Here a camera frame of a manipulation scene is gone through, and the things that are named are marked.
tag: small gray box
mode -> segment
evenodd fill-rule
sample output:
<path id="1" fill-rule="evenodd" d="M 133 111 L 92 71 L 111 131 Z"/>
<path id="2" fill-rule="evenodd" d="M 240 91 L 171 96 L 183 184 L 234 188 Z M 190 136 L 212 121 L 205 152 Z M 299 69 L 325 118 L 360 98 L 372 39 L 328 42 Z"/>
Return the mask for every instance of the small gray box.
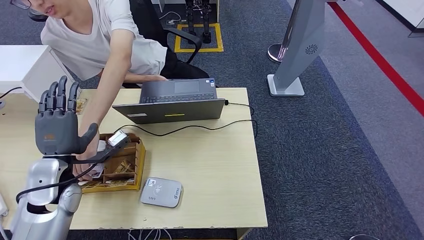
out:
<path id="1" fill-rule="evenodd" d="M 183 186 L 181 182 L 168 180 L 158 177 L 147 178 L 143 191 L 141 192 L 140 202 L 175 208 L 180 201 Z"/>

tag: man's arm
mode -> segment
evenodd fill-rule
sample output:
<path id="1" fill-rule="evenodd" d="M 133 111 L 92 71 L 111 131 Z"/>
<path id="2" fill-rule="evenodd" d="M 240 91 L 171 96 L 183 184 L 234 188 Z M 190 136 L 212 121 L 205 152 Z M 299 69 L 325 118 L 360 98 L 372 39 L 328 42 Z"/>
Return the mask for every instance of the man's arm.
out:
<path id="1" fill-rule="evenodd" d="M 88 102 L 84 116 L 79 127 L 79 134 L 84 134 L 91 123 L 101 124 L 114 102 L 125 76 L 131 67 L 131 54 L 133 51 L 133 32 L 126 29 L 115 29 L 110 38 L 110 55 L 102 72 L 97 91 Z M 85 153 L 78 159 L 88 159 L 96 155 L 99 137 L 95 137 L 88 145 Z M 87 166 L 76 169 L 78 173 L 87 169 Z"/>
<path id="2" fill-rule="evenodd" d="M 103 70 L 97 74 L 98 77 L 102 77 Z M 124 83 L 126 84 L 142 84 L 144 82 L 152 81 L 166 81 L 167 79 L 161 75 L 139 75 L 132 72 L 127 72 L 125 75 Z"/>

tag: power cord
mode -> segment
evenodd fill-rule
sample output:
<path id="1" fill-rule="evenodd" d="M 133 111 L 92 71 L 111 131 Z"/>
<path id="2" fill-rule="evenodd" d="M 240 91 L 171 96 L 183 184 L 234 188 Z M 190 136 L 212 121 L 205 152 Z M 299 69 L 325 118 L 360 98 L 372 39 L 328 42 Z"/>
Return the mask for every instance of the power cord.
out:
<path id="1" fill-rule="evenodd" d="M 159 17 L 159 20 L 163 19 L 163 18 L 164 18 L 164 17 L 166 17 L 168 14 L 175 14 L 175 15 L 177 15 L 177 16 L 179 17 L 179 19 L 172 19 L 172 20 L 169 20 L 169 21 L 172 21 L 172 22 L 178 22 L 178 21 L 181 21 L 181 16 L 180 16 L 178 13 L 174 12 L 174 11 L 169 11 L 169 12 L 167 12 L 165 15 L 163 15 L 163 16 L 161 16 L 161 17 Z"/>
<path id="2" fill-rule="evenodd" d="M 11 91 L 13 91 L 13 90 L 14 90 L 14 88 L 13 88 L 13 89 L 11 89 L 11 90 L 9 90 L 8 92 L 6 92 L 4 95 L 6 95 L 6 94 L 10 93 L 10 92 L 11 92 Z M 255 112 L 255 110 L 253 109 L 253 107 L 251 107 L 250 105 L 247 105 L 247 104 L 242 104 L 242 103 L 232 103 L 232 102 L 228 102 L 228 100 L 225 100 L 225 103 L 224 103 L 224 104 L 225 104 L 225 105 L 233 104 L 233 105 L 247 106 L 247 107 L 249 107 L 249 108 L 251 108 L 251 109 L 252 109 L 252 115 L 253 115 L 253 113 Z M 156 133 L 153 133 L 153 132 L 148 131 L 148 130 L 146 130 L 146 129 L 144 129 L 144 128 L 140 127 L 140 126 L 137 126 L 137 125 L 126 124 L 126 125 L 123 125 L 123 126 L 121 126 L 120 128 L 118 128 L 118 129 L 117 129 L 116 131 L 114 131 L 113 133 L 115 134 L 117 131 L 119 131 L 119 130 L 121 130 L 121 129 L 125 128 L 125 127 L 136 127 L 136 128 L 138 128 L 138 129 L 142 130 L 143 132 L 146 132 L 146 133 L 148 133 L 148 134 L 150 134 L 150 135 L 157 136 L 157 137 L 164 137 L 164 136 L 167 136 L 167 135 L 170 135 L 170 134 L 173 134 L 173 133 L 176 133 L 176 132 L 178 132 L 178 131 L 181 131 L 181 130 L 184 130 L 184 129 L 188 129 L 188 128 L 201 128 L 201 129 L 206 129 L 206 130 L 209 130 L 209 131 L 216 131 L 216 130 L 220 130 L 220 129 L 226 128 L 226 127 L 228 127 L 228 126 L 230 126 L 230 125 L 233 125 L 233 124 L 235 124 L 235 123 L 242 123 L 242 122 L 252 122 L 252 123 L 254 123 L 254 124 L 255 124 L 255 132 L 254 132 L 254 135 L 253 135 L 253 136 L 254 136 L 254 138 L 256 138 L 256 136 L 258 135 L 258 122 L 257 122 L 256 120 L 252 120 L 252 119 L 237 120 L 237 121 L 230 122 L 230 123 L 228 123 L 228 124 L 226 124 L 226 125 L 224 125 L 224 126 L 220 126 L 220 127 L 216 127 L 216 128 L 210 128 L 210 127 L 207 127 L 207 126 L 200 126 L 200 125 L 188 125 L 188 126 L 184 126 L 184 127 L 181 127 L 181 128 L 176 129 L 176 130 L 173 130 L 173 131 L 170 131 L 170 132 L 167 132 L 167 133 L 163 133 L 163 134 L 156 134 Z M 75 177 L 73 177 L 73 178 L 71 178 L 71 179 L 69 179 L 69 180 L 61 181 L 61 182 L 53 183 L 53 184 L 48 184 L 48 185 L 44 185 L 44 186 L 38 186 L 38 187 L 34 187 L 34 188 L 30 188 L 30 189 L 27 189 L 27 190 L 21 191 L 20 193 L 18 193 L 18 194 L 16 195 L 16 202 L 17 202 L 17 203 L 19 203 L 19 200 L 21 199 L 21 196 L 22 196 L 22 195 L 24 195 L 24 194 L 28 194 L 28 193 L 35 192 L 35 191 L 40 191 L 40 190 L 44 190 L 44 189 L 49 189 L 49 188 L 54 188 L 54 187 L 58 187 L 58 186 L 61 186 L 61 185 L 69 184 L 69 183 L 71 183 L 71 182 L 73 182 L 73 181 L 75 181 L 75 180 L 77 180 L 77 179 L 81 178 L 82 176 L 86 175 L 86 174 L 87 174 L 87 173 L 89 173 L 89 172 L 90 172 L 90 171 L 91 171 L 94 167 L 96 167 L 96 166 L 97 166 L 97 164 L 99 164 L 99 163 L 103 163 L 103 162 L 104 162 L 104 161 L 106 161 L 107 159 L 109 159 L 109 158 L 105 158 L 102 162 L 94 163 L 94 164 L 93 164 L 93 165 L 91 165 L 91 166 L 90 166 L 87 170 L 83 171 L 81 174 L 79 174 L 79 175 L 77 175 L 77 176 L 75 176 Z"/>
<path id="3" fill-rule="evenodd" d="M 17 86 L 17 87 L 14 87 L 14 88 L 10 89 L 10 90 L 9 90 L 9 91 L 7 91 L 5 94 L 1 95 L 1 96 L 0 96 L 0 99 L 2 99 L 4 96 L 8 95 L 10 92 L 15 91 L 15 90 L 17 90 L 17 89 L 21 89 L 21 88 L 22 88 L 22 87 Z"/>
<path id="4" fill-rule="evenodd" d="M 181 131 L 181 130 L 184 130 L 184 129 L 188 129 L 188 128 L 200 128 L 200 129 L 206 129 L 206 130 L 209 130 L 209 131 L 215 131 L 215 130 L 220 130 L 220 129 L 226 128 L 226 127 L 228 127 L 230 125 L 233 125 L 233 124 L 236 124 L 236 123 L 242 123 L 242 122 L 252 122 L 252 123 L 255 124 L 256 131 L 254 132 L 254 137 L 256 138 L 256 135 L 258 134 L 258 122 L 256 120 L 252 120 L 252 119 L 237 120 L 237 121 L 230 122 L 230 123 L 228 123 L 228 124 L 226 124 L 224 126 L 220 126 L 220 127 L 216 127 L 216 128 L 210 128 L 210 127 L 207 127 L 207 126 L 200 126 L 200 125 L 188 125 L 188 126 L 184 126 L 184 127 L 181 127 L 181 128 L 178 128 L 178 129 L 175 129 L 173 131 L 170 131 L 170 132 L 167 132 L 167 133 L 163 133 L 163 134 L 153 133 L 153 132 L 148 131 L 148 130 L 146 130 L 146 129 L 140 127 L 140 126 L 137 126 L 137 125 L 126 124 L 126 125 L 123 125 L 120 128 L 118 128 L 114 133 L 116 133 L 117 131 L 119 131 L 119 130 L 125 128 L 125 127 L 135 127 L 135 128 L 140 129 L 141 131 L 143 131 L 145 133 L 150 134 L 150 135 L 157 136 L 157 137 L 163 137 L 163 136 L 170 135 L 170 134 L 173 134 L 173 133 L 176 133 L 178 131 Z"/>
<path id="5" fill-rule="evenodd" d="M 246 106 L 246 107 L 249 107 L 249 108 L 251 109 L 250 116 L 253 116 L 253 114 L 255 114 L 255 109 L 254 109 L 252 106 L 247 105 L 247 104 L 243 104 L 243 103 L 233 103 L 233 102 L 229 102 L 228 100 L 225 100 L 224 104 L 225 104 L 226 106 L 227 106 L 228 104 L 231 104 L 231 105 L 239 105 L 239 106 Z"/>
<path id="6" fill-rule="evenodd" d="M 225 100 L 224 104 L 226 106 L 229 105 L 229 104 L 231 104 L 231 105 L 239 105 L 239 106 L 249 107 L 251 109 L 250 116 L 252 116 L 255 113 L 255 109 L 252 106 L 247 105 L 247 104 L 233 103 L 233 102 L 229 102 L 228 100 Z M 224 126 L 220 126 L 220 127 L 216 127 L 216 128 L 210 128 L 210 127 L 207 127 L 207 126 L 200 126 L 200 125 L 188 125 L 188 126 L 184 126 L 184 127 L 181 127 L 181 128 L 178 128 L 178 129 L 175 129 L 173 131 L 170 131 L 170 132 L 167 132 L 167 133 L 163 133 L 163 134 L 157 134 L 157 133 L 148 131 L 148 130 L 146 130 L 146 129 L 138 126 L 138 125 L 126 124 L 126 125 L 123 125 L 123 126 L 119 127 L 118 129 L 116 129 L 113 133 L 115 134 L 119 130 L 121 130 L 123 128 L 126 128 L 126 127 L 135 127 L 135 128 L 140 129 L 141 131 L 143 131 L 145 133 L 150 134 L 150 135 L 153 135 L 153 136 L 156 136 L 156 137 L 164 137 L 164 136 L 167 136 L 167 135 L 170 135 L 170 134 L 173 134 L 173 133 L 176 133 L 178 131 L 181 131 L 181 130 L 184 130 L 184 129 L 188 129 L 188 128 L 200 128 L 200 129 L 206 129 L 206 130 L 209 130 L 209 131 L 216 131 L 216 130 L 220 130 L 220 129 L 226 128 L 226 127 L 228 127 L 230 125 L 233 125 L 233 124 L 236 124 L 236 123 L 242 123 L 242 122 L 252 122 L 252 123 L 254 123 L 254 125 L 255 125 L 255 132 L 254 132 L 254 135 L 253 136 L 254 136 L 254 138 L 256 138 L 256 136 L 258 135 L 258 122 L 256 120 L 253 120 L 253 119 L 237 120 L 237 121 L 230 122 L 230 123 L 228 123 L 228 124 L 226 124 Z"/>
<path id="7" fill-rule="evenodd" d="M 144 240 L 147 240 L 147 238 L 150 236 L 150 234 L 152 234 L 154 229 L 150 230 L 147 234 L 147 236 L 144 238 Z M 166 230 L 166 229 L 156 229 L 156 234 L 153 238 L 153 240 L 160 240 L 161 239 L 161 230 L 164 230 L 165 233 L 168 235 L 169 240 L 172 240 L 172 237 L 170 235 L 170 233 Z M 128 232 L 128 240 L 137 240 L 132 234 L 131 234 L 132 229 L 129 230 Z M 142 234 L 143 234 L 143 230 L 140 229 L 140 234 L 138 235 L 138 240 L 142 240 Z"/>

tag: laptop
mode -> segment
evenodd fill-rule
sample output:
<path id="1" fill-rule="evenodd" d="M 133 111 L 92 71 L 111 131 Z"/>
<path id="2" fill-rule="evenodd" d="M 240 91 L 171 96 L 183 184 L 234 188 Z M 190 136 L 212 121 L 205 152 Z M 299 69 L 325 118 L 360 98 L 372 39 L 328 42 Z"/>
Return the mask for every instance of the laptop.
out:
<path id="1" fill-rule="evenodd" d="M 213 78 L 143 83 L 140 103 L 112 108 L 135 124 L 219 119 L 225 99 L 217 98 Z"/>

